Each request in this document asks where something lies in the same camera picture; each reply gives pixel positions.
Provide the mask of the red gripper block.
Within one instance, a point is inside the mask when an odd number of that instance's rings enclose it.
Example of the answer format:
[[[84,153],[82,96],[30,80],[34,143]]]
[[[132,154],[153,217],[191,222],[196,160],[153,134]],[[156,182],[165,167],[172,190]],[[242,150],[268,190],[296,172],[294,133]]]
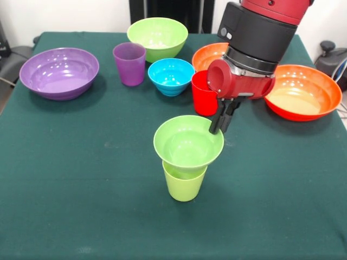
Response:
[[[262,75],[237,67],[225,59],[212,61],[207,70],[208,87],[217,94],[217,111],[209,132],[226,132],[234,112],[242,102],[242,96],[259,99],[274,87],[274,75]]]

